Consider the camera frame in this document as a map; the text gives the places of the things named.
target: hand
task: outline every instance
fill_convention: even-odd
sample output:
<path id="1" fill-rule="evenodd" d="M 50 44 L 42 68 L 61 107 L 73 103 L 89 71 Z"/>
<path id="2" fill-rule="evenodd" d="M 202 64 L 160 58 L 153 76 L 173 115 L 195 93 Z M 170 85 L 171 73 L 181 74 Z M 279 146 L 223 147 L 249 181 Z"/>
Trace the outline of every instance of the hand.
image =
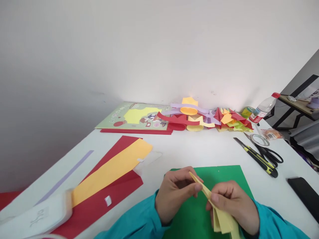
<path id="1" fill-rule="evenodd" d="M 219 209 L 231 214 L 239 225 L 250 235 L 259 232 L 259 214 L 252 199 L 235 181 L 216 184 L 212 189 L 212 203 Z M 207 202 L 206 210 L 210 210 L 213 223 L 212 205 Z"/>
<path id="2" fill-rule="evenodd" d="M 162 225 L 167 225 L 178 212 L 180 206 L 191 196 L 203 189 L 201 184 L 195 183 L 189 174 L 192 172 L 202 183 L 193 167 L 182 168 L 177 171 L 168 171 L 163 179 L 155 198 L 155 209 Z"/>

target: book cover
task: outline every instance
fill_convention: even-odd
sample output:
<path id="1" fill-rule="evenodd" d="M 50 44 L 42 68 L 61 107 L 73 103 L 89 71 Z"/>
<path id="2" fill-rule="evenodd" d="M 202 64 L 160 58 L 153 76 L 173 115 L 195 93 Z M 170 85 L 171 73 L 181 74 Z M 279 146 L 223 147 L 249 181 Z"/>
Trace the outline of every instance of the book cover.
<path id="1" fill-rule="evenodd" d="M 170 106 L 123 102 L 95 128 L 167 130 L 168 122 L 157 116 Z"/>

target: bottle label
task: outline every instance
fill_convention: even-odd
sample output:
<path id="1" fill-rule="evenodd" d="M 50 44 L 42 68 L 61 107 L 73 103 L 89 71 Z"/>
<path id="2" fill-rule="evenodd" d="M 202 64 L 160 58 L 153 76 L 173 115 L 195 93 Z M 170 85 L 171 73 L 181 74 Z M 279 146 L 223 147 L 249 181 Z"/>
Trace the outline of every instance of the bottle label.
<path id="1" fill-rule="evenodd" d="M 262 118 L 266 116 L 266 112 L 261 111 L 260 109 L 256 108 L 254 112 L 249 116 L 251 122 L 258 123 Z"/>

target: yellow and black knife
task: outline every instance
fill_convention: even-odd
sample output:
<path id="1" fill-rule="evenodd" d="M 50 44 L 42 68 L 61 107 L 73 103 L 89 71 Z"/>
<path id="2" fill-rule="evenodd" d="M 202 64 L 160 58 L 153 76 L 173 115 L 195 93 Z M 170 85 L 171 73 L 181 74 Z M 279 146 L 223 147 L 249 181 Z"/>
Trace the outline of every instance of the yellow and black knife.
<path id="1" fill-rule="evenodd" d="M 255 150 L 250 148 L 249 146 L 245 145 L 242 141 L 240 141 L 238 138 L 233 138 L 236 140 L 243 148 L 244 150 L 272 177 L 277 178 L 278 177 L 278 171 L 275 169 L 275 167 L 267 162 L 259 153 L 257 153 Z"/>

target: person's left hand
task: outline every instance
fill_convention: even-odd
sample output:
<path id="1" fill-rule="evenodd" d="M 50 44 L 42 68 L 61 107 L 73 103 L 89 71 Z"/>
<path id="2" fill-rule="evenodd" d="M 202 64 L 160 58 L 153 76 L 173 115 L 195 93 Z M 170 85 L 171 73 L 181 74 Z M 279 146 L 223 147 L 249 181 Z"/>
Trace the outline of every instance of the person's left hand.
<path id="1" fill-rule="evenodd" d="M 193 167 L 168 171 L 165 174 L 155 198 L 155 209 L 162 225 L 169 224 L 180 206 L 191 196 L 197 197 L 197 193 L 203 189 L 201 184 L 194 182 L 189 172 L 192 172 L 202 183 L 204 182 L 197 176 Z"/>

